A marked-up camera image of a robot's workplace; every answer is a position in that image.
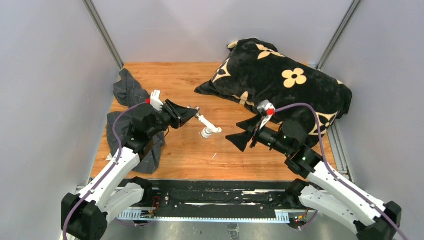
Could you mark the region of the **metal tee pipe fitting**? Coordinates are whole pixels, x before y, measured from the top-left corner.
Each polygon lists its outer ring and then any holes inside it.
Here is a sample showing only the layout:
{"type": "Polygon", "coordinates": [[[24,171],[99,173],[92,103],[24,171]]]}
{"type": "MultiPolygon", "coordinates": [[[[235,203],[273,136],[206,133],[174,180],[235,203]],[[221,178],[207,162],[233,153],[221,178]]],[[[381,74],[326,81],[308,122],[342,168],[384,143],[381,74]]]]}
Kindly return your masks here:
{"type": "Polygon", "coordinates": [[[198,119],[201,116],[201,114],[200,114],[200,107],[199,106],[192,107],[192,106],[189,105],[189,106],[187,106],[187,108],[188,109],[192,109],[192,112],[195,113],[193,116],[196,119],[198,119]]]}

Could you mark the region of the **white plastic water faucet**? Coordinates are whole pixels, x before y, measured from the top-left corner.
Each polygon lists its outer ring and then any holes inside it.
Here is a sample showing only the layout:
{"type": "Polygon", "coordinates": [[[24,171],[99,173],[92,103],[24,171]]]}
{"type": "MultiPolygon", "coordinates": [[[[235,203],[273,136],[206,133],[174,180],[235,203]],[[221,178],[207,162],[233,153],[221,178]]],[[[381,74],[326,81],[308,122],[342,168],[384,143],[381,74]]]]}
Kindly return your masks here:
{"type": "Polygon", "coordinates": [[[219,134],[222,132],[221,127],[216,127],[209,120],[207,120],[204,115],[197,113],[195,118],[205,125],[204,129],[201,131],[201,136],[205,139],[210,138],[212,134],[219,134]]]}

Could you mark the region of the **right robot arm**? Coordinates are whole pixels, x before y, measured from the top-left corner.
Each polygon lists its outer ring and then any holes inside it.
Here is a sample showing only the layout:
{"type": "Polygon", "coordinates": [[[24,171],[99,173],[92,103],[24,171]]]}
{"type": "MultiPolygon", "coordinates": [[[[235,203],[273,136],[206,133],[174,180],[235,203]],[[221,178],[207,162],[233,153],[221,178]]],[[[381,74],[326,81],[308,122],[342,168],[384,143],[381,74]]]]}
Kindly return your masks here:
{"type": "Polygon", "coordinates": [[[240,151],[257,143],[285,155],[285,164],[300,179],[290,185],[286,203],[304,206],[350,229],[359,240],[392,240],[398,233],[402,208],[383,202],[357,187],[305,144],[307,134],[296,121],[284,122],[278,131],[266,127],[257,115],[237,123],[244,131],[225,138],[240,151]]]}

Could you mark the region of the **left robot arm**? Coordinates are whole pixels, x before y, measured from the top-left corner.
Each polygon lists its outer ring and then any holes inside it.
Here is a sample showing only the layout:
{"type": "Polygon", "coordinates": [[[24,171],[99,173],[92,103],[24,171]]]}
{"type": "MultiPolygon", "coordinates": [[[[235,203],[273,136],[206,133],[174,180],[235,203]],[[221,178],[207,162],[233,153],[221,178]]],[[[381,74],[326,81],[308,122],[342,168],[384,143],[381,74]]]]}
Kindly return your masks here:
{"type": "Polygon", "coordinates": [[[121,190],[116,190],[123,179],[154,148],[154,137],[168,128],[179,129],[195,117],[199,108],[184,107],[166,100],[161,110],[155,110],[153,99],[136,104],[124,113],[130,114],[130,128],[123,138],[112,133],[118,150],[106,167],[77,194],[67,193],[61,202],[63,239],[71,235],[79,240],[100,240],[108,225],[134,204],[149,206],[153,201],[152,183],[134,177],[121,190]]]}

